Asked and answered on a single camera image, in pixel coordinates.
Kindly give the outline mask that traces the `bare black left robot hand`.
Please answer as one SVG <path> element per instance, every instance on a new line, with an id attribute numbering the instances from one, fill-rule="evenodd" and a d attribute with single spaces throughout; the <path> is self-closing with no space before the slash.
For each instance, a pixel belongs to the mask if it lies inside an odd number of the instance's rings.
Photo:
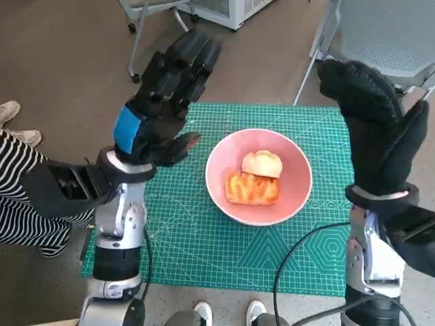
<path id="1" fill-rule="evenodd" d="M 154 53 L 139 90 L 115 123 L 115 151 L 121 161 L 172 166 L 187 157 L 201 137 L 197 132 L 182 133 L 189 106 L 205 91 L 220 52 L 217 39 L 192 29 L 166 51 Z"/>

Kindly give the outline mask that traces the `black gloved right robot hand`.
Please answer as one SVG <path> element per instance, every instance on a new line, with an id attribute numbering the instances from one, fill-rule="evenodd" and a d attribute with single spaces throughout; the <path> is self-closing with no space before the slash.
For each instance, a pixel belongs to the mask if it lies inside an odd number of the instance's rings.
<path id="1" fill-rule="evenodd" d="M 392 83 L 362 62 L 328 59 L 317 74 L 320 92 L 337 102 L 348 127 L 354 184 L 374 196 L 406 191 L 428 133 L 429 103 L 405 111 Z"/>

